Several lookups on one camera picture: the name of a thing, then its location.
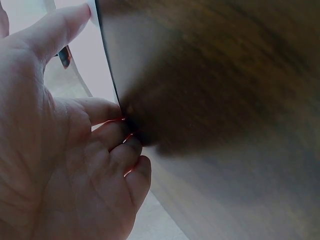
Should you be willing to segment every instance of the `hand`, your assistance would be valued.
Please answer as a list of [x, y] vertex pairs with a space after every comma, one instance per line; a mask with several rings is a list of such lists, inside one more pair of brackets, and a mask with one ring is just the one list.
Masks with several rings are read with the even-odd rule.
[[150, 188], [117, 105], [44, 86], [47, 62], [89, 18], [86, 4], [65, 8], [0, 40], [1, 239], [125, 239]]

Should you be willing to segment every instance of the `wood grain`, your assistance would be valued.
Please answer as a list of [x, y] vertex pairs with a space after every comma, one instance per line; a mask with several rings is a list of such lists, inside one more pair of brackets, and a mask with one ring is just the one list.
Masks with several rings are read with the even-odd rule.
[[152, 192], [191, 239], [320, 239], [320, 1], [98, 0]]

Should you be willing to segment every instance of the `dark edge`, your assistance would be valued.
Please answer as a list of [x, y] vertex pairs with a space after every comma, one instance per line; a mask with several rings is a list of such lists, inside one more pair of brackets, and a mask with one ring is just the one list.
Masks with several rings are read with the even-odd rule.
[[110, 59], [109, 59], [109, 55], [108, 55], [108, 46], [107, 46], [107, 42], [105, 41], [105, 34], [104, 34], [104, 28], [103, 28], [103, 23], [102, 23], [102, 16], [101, 16], [101, 13], [100, 13], [99, 0], [94, 0], [94, 2], [95, 2], [96, 13], [97, 13], [97, 16], [98, 16], [99, 27], [100, 27], [100, 32], [101, 32], [101, 37], [102, 37], [102, 43], [103, 43], [103, 48], [104, 48], [104, 52], [105, 52], [105, 57], [106, 57], [106, 60], [108, 62], [108, 66], [109, 66], [109, 70], [110, 70], [110, 74], [111, 74], [111, 79], [112, 79], [115, 95], [116, 95], [116, 98], [118, 100], [118, 103], [119, 103], [120, 109], [121, 109], [121, 104], [120, 104], [120, 100], [119, 100], [119, 96], [118, 96], [118, 91], [117, 91], [117, 88], [116, 88], [116, 83], [115, 83], [115, 80], [114, 80], [114, 75], [112, 73], [111, 63], [110, 63]]

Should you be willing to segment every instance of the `finger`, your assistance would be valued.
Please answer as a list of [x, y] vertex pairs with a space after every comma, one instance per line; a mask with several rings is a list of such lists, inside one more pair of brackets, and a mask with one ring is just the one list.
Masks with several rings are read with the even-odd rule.
[[58, 9], [15, 37], [22, 40], [40, 61], [47, 63], [84, 29], [90, 15], [87, 4]]
[[122, 144], [130, 130], [125, 121], [108, 121], [92, 132], [93, 140], [98, 140], [109, 150]]
[[136, 213], [144, 202], [151, 186], [151, 163], [146, 156], [140, 156], [134, 169], [125, 176], [132, 204]]
[[92, 126], [105, 123], [109, 120], [122, 119], [120, 107], [103, 98], [86, 97], [77, 98], [74, 101], [80, 104], [89, 116]]
[[110, 164], [114, 166], [111, 168], [125, 175], [136, 165], [141, 152], [140, 141], [135, 137], [129, 138], [110, 152]]

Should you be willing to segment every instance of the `wooden panel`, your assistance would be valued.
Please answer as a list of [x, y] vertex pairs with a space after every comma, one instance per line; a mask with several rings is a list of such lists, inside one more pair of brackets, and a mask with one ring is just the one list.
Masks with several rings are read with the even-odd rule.
[[320, 239], [320, 1], [99, 5], [152, 192], [186, 235]]

